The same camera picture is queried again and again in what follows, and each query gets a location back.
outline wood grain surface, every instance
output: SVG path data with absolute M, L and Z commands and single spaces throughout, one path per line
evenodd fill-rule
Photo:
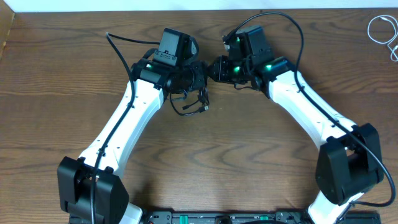
M 6 46 L 6 40 L 14 20 L 14 12 L 8 5 L 0 0 L 0 60 L 2 57 L 2 50 Z
M 105 32 L 159 41 L 165 27 L 194 36 L 200 59 L 226 54 L 221 36 L 259 11 L 17 14 L 0 62 L 0 223 L 66 223 L 57 166 L 100 133 L 128 82 Z M 374 16 L 398 9 L 285 10 L 302 26 L 301 72 L 343 115 L 380 134 L 398 181 L 398 64 L 366 34 Z M 299 35 L 286 19 L 262 17 L 276 56 L 295 60 Z M 373 26 L 388 39 L 388 24 Z M 129 63 L 148 45 L 116 41 Z M 144 208 L 264 211 L 307 208 L 315 199 L 318 151 L 305 131 L 263 94 L 209 81 L 206 113 L 180 117 L 166 102 L 140 137 L 123 179 Z M 363 200 L 389 198 L 387 181 Z M 357 210 L 374 210 L 357 206 Z M 398 202 L 377 211 L 398 223 Z

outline black bracket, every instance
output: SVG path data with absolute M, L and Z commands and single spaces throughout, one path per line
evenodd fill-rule
M 92 170 L 84 164 L 84 158 L 76 161 L 64 157 L 57 171 L 61 209 L 84 220 L 91 220 L 89 178 Z M 119 223 L 129 203 L 129 194 L 121 179 L 112 172 L 112 168 L 98 171 L 95 189 L 98 224 Z
M 371 124 L 353 126 L 352 133 L 382 161 L 379 134 Z M 334 204 L 342 205 L 383 180 L 382 169 L 372 156 L 347 134 L 329 137 L 319 151 L 315 178 L 319 189 Z

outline white wall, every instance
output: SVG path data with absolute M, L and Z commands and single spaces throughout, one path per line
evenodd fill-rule
M 398 7 L 398 0 L 5 0 L 14 12 Z

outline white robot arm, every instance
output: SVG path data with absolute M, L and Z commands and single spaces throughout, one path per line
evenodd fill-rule
M 352 126 L 356 125 L 351 120 L 345 118 L 339 112 L 334 110 L 325 100 L 323 100 L 311 87 L 305 82 L 300 73 L 298 80 L 301 86 L 311 98 L 318 103 L 325 111 L 340 122 L 346 129 L 352 131 Z M 321 145 L 326 143 L 330 136 L 340 138 L 344 133 L 340 128 L 333 125 L 311 102 L 309 102 L 299 91 L 294 79 L 293 71 L 285 72 L 277 77 L 277 80 L 269 83 L 270 98 L 287 110 L 294 119 L 303 127 L 318 150 Z M 343 205 L 331 203 L 322 192 L 319 192 L 317 199 L 308 208 L 308 214 L 314 223 L 332 224 L 344 212 L 349 203 L 357 200 L 363 193 L 352 196 Z
M 208 109 L 210 102 L 206 89 L 207 76 L 216 82 L 234 84 L 235 88 L 238 84 L 250 81 L 252 86 L 245 88 L 262 91 L 285 108 L 314 141 L 319 150 L 316 180 L 320 192 L 307 210 L 311 219 L 308 223 L 339 222 L 351 203 L 383 180 L 383 173 L 387 175 L 394 189 L 391 176 L 381 162 L 377 131 L 370 124 L 358 127 L 334 110 L 309 87 L 300 72 L 296 76 L 293 71 L 297 71 L 297 66 L 286 58 L 274 59 L 261 27 L 252 26 L 238 30 L 251 19 L 265 14 L 283 15 L 299 28 L 291 17 L 281 12 L 264 12 L 253 16 L 223 38 L 229 50 L 229 58 L 220 56 L 209 67 L 196 61 L 198 46 L 195 39 L 175 30 L 165 29 L 159 48 L 149 50 L 131 70 L 110 41 L 124 62 L 130 81 L 131 77 L 135 78 L 135 94 L 132 94 L 129 82 L 123 99 L 99 136 L 82 152 L 77 161 L 65 157 L 60 163 L 58 187 L 61 209 L 85 220 L 99 220 L 98 223 L 138 224 L 142 210 L 129 203 L 128 193 L 121 183 L 127 160 L 146 124 L 160 109 L 169 93 L 173 109 L 179 115 L 201 113 Z M 153 53 L 153 61 L 148 60 Z M 183 93 L 186 96 L 187 92 L 193 90 L 199 91 L 197 102 L 201 102 L 202 106 L 193 113 L 178 112 L 171 94 Z M 133 107 L 126 113 L 126 107 L 131 106 L 132 97 Z M 110 136 L 112 138 L 104 144 L 107 142 L 105 139 Z M 347 156 L 347 149 L 353 150 L 354 155 Z M 97 163 L 99 153 L 102 157 L 99 157 L 101 160 Z M 95 183 L 97 188 L 90 187 L 90 184 Z M 395 191 L 392 190 L 390 201 L 384 205 L 391 204 L 394 199 Z M 188 224 L 187 216 L 182 217 L 184 218 L 180 219 L 180 223 Z
M 162 89 L 158 90 L 154 88 L 153 83 L 138 79 L 134 84 L 136 89 L 134 107 L 129 110 L 128 114 L 119 125 L 119 128 L 114 133 L 114 137 L 109 141 L 105 149 L 105 154 L 98 166 L 100 170 L 105 170 L 107 167 L 112 168 L 114 171 L 113 174 L 119 176 L 121 179 L 124 175 L 127 160 L 139 136 L 151 117 L 163 105 L 164 100 Z M 86 165 L 94 167 L 98 149 L 102 146 L 102 143 L 123 114 L 127 104 L 130 102 L 131 96 L 129 82 L 119 106 L 116 108 L 108 123 L 106 123 L 102 132 L 93 143 L 80 154 L 79 157 L 86 158 L 84 160 Z M 141 208 L 129 203 L 120 224 L 137 224 L 141 215 Z

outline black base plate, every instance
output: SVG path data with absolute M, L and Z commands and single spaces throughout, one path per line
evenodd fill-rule
M 252 221 L 278 221 L 275 223 L 312 224 L 306 212 L 270 213 L 174 213 L 145 212 L 140 224 L 242 224 Z M 91 224 L 87 220 L 70 216 L 69 224 Z M 381 224 L 378 213 L 348 213 L 338 224 Z

